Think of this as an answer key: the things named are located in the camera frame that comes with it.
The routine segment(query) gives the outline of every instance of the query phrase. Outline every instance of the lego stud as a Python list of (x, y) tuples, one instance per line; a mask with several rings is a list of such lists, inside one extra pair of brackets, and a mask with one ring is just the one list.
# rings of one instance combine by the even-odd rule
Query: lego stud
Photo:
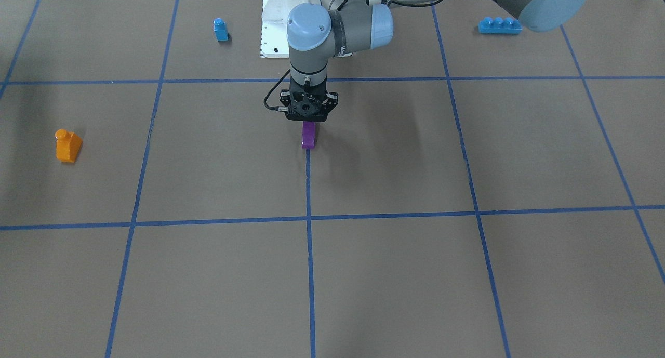
[(78, 151), (81, 149), (83, 140), (76, 133), (64, 129), (57, 130), (55, 143), (55, 157), (62, 162), (76, 162)]
[(55, 138), (58, 140), (66, 140), (67, 138), (70, 138), (72, 135), (67, 131), (67, 130), (57, 130), (55, 133)]
[(522, 31), (522, 24), (513, 18), (492, 20), (492, 18), (486, 17), (478, 23), (478, 31), (480, 33), (519, 34)]

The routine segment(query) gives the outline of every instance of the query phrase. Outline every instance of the orange block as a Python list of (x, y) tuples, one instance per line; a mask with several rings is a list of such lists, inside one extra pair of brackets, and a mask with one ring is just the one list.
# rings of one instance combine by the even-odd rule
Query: orange block
[(58, 130), (55, 133), (55, 157), (63, 162), (75, 162), (83, 140), (73, 131)]

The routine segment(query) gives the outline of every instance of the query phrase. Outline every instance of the blue lego brick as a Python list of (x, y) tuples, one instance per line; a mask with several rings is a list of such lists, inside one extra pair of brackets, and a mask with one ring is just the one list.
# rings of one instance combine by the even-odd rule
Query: blue lego brick
[(213, 31), (217, 37), (217, 41), (228, 41), (229, 33), (226, 31), (226, 23), (220, 18), (215, 19), (212, 24), (214, 25)]
[(487, 17), (478, 23), (478, 31), (480, 33), (496, 33), (496, 34), (520, 34), (522, 31), (522, 24), (517, 19), (512, 18), (492, 18)]

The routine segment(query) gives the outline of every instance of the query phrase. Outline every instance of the toy building block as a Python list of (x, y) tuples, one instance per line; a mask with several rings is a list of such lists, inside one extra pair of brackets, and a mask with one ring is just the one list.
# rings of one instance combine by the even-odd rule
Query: toy building block
[(492, 20), (492, 18), (487, 17), (478, 23), (478, 31), (480, 33), (520, 34), (522, 24), (519, 20), (512, 18)]
[(316, 139), (316, 123), (302, 122), (302, 148), (313, 149)]
[(215, 19), (212, 24), (214, 25), (213, 31), (217, 37), (217, 41), (228, 41), (229, 33), (226, 31), (226, 23), (220, 18)]
[(83, 140), (73, 131), (67, 130), (58, 130), (55, 138), (55, 157), (62, 162), (75, 162)]

